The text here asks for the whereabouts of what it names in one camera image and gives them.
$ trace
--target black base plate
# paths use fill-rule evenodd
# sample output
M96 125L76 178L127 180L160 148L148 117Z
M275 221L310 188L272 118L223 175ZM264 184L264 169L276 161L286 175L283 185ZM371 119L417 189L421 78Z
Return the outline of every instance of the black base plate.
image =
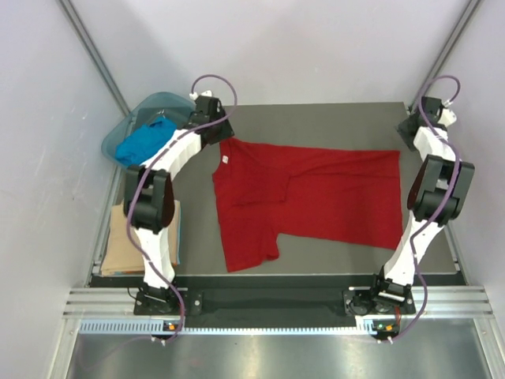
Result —
M185 303L185 315L197 316L202 309L202 291L181 291ZM171 296L168 301L147 296L137 292L133 314L137 316L177 316L181 312L177 297Z
M370 298L370 290L346 290L343 292L344 304L346 306L346 314L350 316L365 316L365 315L394 315L395 308L393 306L383 306L375 304L367 309L366 306L354 306L353 297L359 296L364 300ZM401 314L416 314L416 306L413 304L412 293L409 293L407 300L400 305Z

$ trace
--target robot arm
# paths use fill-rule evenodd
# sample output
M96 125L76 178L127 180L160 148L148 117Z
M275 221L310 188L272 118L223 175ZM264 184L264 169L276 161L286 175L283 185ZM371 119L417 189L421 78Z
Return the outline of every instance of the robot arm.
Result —
M455 167L454 152L441 141L441 138L447 140L447 127L456 121L455 114L443 107L439 99L424 97L422 104L439 136L426 126L419 111L413 112L397 128L409 148L419 151L423 159L407 199L408 224L395 253L375 276L370 289L344 291L348 314L388 314L393 307L399 307L404 314L415 313L410 291L415 275L410 240L416 235L413 244L417 262L420 262L436 235L459 215L466 199L475 167L461 162L456 183L442 212L417 234L442 204Z
M126 172L124 213L127 215L138 183L145 167L149 166L163 150L166 154L156 161L149 172L143 191L133 210L132 227L140 240L151 263L170 282L175 271L170 262L168 227L174 216L174 192L172 181L185 164L207 144L215 144L234 135L228 120L207 129L190 131L198 126L223 118L226 112L219 99L212 97L210 91L200 96L192 94L195 111L182 129L176 130L172 138L151 159L142 166L130 166ZM144 257L144 289L152 298L167 300L167 285L159 278Z

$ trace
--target metal floor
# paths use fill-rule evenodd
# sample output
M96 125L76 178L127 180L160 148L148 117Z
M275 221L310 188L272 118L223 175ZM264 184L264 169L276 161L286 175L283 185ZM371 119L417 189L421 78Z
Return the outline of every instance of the metal floor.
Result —
M68 379L491 378L472 320L423 320L397 344L368 336L181 336L161 347L131 336L79 336Z
M399 150L405 224L406 197L421 165L419 154L411 152L396 133L395 127L405 118L402 103L258 105L239 106L231 123L236 137L249 142ZM174 181L182 210L178 275L226 274L211 179L218 164L219 147L211 146L193 157ZM292 235L280 235L278 246L277 261L234 274L369 274L378 272L393 254L381 248ZM444 234L430 245L421 269L426 273L455 272Z

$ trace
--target red t-shirt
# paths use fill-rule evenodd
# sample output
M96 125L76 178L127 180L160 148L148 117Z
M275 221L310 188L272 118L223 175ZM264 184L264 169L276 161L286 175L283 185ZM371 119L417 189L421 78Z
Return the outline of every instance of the red t-shirt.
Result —
M279 257L277 235L395 249L402 236L397 151L220 143L213 174L229 272Z

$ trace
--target white panel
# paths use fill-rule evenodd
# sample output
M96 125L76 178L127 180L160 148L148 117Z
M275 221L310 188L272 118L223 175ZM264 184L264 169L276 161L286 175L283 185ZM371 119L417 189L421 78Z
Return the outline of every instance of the white panel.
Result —
M56 1L0 9L0 377L31 379L89 265L121 115Z
M505 2L485 1L454 50L444 73L462 82L453 105L452 141L476 166L462 214L454 223L463 259L475 283L485 286L505 334ZM433 95L450 97L442 83Z
M241 104L411 101L454 27L459 0L74 0L136 106L226 76ZM224 85L209 84L225 103Z

